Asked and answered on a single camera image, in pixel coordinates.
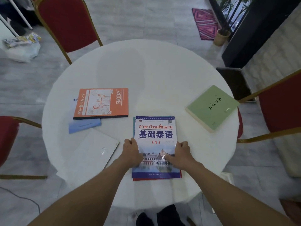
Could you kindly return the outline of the person's left hand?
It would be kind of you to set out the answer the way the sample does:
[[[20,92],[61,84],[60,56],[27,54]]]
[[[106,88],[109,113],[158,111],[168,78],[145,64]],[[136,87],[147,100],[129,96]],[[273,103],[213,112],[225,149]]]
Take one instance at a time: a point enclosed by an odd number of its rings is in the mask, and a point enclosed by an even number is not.
[[[122,167],[126,170],[137,167],[138,164],[138,144],[134,138],[125,139],[121,155],[118,157],[118,161]]]

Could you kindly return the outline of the person's right hand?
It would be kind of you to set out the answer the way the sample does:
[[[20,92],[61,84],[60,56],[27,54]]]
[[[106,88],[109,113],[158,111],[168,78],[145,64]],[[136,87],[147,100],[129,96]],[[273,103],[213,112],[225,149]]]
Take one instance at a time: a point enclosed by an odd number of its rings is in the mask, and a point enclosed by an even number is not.
[[[195,171],[197,168],[203,167],[203,164],[197,162],[191,152],[188,141],[182,143],[177,142],[175,146],[175,163],[171,163],[174,167],[184,170],[188,173]]]

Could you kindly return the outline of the blue and white language textbook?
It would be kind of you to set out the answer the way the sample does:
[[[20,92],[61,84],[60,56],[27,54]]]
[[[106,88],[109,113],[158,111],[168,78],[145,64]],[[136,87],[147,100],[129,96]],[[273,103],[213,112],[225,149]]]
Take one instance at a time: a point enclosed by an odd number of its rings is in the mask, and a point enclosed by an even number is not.
[[[133,181],[182,178],[181,170],[165,159],[174,156],[177,144],[174,116],[135,116],[133,137],[137,142],[142,162],[132,168]]]

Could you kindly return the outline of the person's left forearm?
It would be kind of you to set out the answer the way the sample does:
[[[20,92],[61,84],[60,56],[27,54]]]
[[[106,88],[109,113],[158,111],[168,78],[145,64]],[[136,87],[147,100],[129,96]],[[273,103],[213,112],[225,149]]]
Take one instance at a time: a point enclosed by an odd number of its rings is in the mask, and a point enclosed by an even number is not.
[[[117,159],[94,178],[69,192],[27,226],[103,226],[125,173],[141,160]]]

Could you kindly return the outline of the person's right forearm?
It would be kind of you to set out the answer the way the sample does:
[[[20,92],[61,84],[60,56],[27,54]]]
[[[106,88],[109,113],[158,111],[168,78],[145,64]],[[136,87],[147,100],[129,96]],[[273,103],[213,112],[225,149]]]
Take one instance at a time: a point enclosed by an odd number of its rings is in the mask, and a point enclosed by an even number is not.
[[[296,226],[288,217],[192,161],[181,170],[198,184],[223,226]]]

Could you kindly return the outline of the red book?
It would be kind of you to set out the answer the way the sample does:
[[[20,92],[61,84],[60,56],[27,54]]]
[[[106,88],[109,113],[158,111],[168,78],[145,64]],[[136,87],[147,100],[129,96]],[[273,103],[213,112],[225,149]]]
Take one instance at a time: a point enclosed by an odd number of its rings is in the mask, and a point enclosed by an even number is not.
[[[182,178],[182,171],[179,172],[178,177],[174,178]],[[133,178],[133,181],[146,181],[146,180],[162,180],[162,179],[174,179],[174,178]]]

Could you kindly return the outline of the white booklet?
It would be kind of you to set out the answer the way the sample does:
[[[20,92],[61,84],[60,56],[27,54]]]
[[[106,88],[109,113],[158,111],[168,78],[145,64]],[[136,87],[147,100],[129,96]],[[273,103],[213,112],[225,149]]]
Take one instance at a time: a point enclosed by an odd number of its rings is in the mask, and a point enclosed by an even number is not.
[[[71,166],[77,181],[93,178],[100,173],[111,159],[119,141],[91,128],[87,136],[74,151]]]

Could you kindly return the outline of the light blue booklet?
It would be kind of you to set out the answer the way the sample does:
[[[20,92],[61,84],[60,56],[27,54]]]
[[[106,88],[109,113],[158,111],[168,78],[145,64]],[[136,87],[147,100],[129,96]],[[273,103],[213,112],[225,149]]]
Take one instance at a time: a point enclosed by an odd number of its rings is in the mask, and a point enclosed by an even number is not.
[[[94,128],[101,125],[100,118],[86,119],[86,120],[74,120],[73,115],[77,105],[77,98],[74,98],[71,103],[71,107],[68,113],[68,132],[69,134],[77,133],[89,128]]]

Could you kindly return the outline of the green paperback book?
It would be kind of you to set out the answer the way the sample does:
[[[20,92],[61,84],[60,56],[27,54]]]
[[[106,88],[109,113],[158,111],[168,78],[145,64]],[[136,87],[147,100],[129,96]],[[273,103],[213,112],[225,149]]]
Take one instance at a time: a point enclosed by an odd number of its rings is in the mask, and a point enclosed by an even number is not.
[[[206,130],[214,133],[238,106],[237,100],[212,85],[192,101],[185,110]]]

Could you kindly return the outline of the orange cartoon notebook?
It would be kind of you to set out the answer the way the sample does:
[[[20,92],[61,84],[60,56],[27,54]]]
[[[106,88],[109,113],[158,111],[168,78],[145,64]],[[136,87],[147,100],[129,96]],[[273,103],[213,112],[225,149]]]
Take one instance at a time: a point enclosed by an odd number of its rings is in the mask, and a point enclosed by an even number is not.
[[[128,117],[128,96],[128,88],[80,89],[73,119]]]

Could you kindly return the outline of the woven plant pot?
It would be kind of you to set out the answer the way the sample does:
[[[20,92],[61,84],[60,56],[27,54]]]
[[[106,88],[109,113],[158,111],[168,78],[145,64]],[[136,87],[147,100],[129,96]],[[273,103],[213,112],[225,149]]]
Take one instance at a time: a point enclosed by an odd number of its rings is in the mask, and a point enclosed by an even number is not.
[[[216,36],[213,40],[213,44],[218,47],[223,46],[230,35],[231,35],[231,31],[229,30],[225,30],[225,29],[217,30]]]

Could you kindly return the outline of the green potted plant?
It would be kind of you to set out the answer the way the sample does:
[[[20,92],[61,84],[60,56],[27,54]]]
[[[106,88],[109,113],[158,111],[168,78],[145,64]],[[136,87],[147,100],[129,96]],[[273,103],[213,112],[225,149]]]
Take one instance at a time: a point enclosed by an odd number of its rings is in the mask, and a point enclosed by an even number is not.
[[[239,16],[247,13],[255,0],[216,0],[222,13],[225,13],[225,22],[221,24],[220,34],[226,36],[230,32]]]

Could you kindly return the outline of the white metal table legs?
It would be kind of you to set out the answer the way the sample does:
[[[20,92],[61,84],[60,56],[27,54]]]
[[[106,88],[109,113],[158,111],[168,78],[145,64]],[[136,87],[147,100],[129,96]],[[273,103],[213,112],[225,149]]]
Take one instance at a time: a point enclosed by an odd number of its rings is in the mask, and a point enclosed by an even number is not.
[[[16,0],[0,0],[0,18],[8,24],[9,30],[16,36],[26,34],[26,27],[29,28],[27,19],[22,12],[22,7]]]

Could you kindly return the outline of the red chair with gold frame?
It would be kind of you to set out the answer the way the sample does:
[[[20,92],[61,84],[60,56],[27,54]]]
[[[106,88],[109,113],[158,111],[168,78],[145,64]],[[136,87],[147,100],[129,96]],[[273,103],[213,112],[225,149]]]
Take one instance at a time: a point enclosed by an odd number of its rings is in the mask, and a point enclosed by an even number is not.
[[[70,65],[68,53],[95,41],[103,46],[84,0],[35,0],[33,6]]]
[[[0,116],[0,167],[6,162],[14,141],[17,137],[20,123],[25,123],[36,128],[42,128],[42,125],[34,121],[14,116]],[[2,175],[0,180],[45,180],[47,175]]]
[[[269,133],[237,139],[237,143],[254,143],[301,133],[301,69],[238,102],[244,103],[256,97]]]

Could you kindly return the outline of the black door frame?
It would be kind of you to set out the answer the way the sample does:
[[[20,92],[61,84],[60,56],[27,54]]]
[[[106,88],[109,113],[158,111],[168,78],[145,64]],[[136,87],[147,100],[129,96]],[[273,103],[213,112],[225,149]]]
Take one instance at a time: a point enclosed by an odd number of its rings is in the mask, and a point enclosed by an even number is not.
[[[226,14],[216,0],[209,3],[221,29]],[[301,0],[255,0],[230,30],[228,45],[222,54],[224,65],[243,68],[300,3]]]

